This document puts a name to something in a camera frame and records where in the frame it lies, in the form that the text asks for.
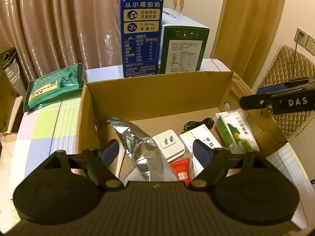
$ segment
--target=curtain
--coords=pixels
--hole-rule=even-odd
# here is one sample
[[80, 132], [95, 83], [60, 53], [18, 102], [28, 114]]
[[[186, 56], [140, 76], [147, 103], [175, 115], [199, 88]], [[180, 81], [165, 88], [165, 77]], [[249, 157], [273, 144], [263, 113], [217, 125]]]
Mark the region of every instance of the curtain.
[[121, 64], [113, 0], [1, 0], [0, 29], [28, 81], [83, 63]]
[[252, 86], [265, 62], [284, 0], [225, 0], [211, 57]]

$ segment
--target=green and white medicine box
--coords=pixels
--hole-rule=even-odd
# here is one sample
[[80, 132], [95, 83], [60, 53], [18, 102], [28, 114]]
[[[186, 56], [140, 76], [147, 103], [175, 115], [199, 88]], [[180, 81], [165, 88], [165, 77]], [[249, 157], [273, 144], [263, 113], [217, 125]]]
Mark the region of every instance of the green and white medicine box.
[[259, 147], [239, 112], [222, 114], [216, 122], [220, 136], [232, 154], [257, 151]]
[[209, 31], [209, 27], [163, 8], [159, 73], [198, 71]]

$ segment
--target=quilted chair back cover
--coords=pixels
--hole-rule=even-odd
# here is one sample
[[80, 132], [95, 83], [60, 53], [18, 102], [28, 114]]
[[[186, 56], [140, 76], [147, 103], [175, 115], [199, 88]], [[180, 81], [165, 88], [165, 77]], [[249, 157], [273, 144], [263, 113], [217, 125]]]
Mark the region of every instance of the quilted chair back cover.
[[[294, 49], [283, 45], [277, 51], [270, 68], [257, 88], [281, 84], [292, 79]], [[314, 74], [315, 65], [304, 55], [296, 53], [294, 79]], [[280, 129], [290, 141], [296, 137], [314, 117], [314, 111], [274, 115]]]

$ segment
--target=white charger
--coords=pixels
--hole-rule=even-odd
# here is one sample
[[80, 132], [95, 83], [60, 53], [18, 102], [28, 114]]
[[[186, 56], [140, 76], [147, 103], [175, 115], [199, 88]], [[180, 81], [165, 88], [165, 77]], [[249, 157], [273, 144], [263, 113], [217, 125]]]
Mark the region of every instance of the white charger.
[[185, 153], [185, 146], [173, 130], [166, 130], [152, 137], [168, 162]]

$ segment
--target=red wrapper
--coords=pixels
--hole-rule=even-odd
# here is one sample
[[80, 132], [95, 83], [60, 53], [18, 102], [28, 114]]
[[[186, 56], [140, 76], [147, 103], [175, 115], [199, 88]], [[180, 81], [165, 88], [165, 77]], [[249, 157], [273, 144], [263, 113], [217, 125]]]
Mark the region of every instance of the red wrapper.
[[189, 160], [183, 159], [176, 162], [170, 163], [172, 169], [174, 170], [175, 174], [177, 175], [180, 181], [184, 181], [185, 185], [188, 187], [190, 183], [189, 178]]

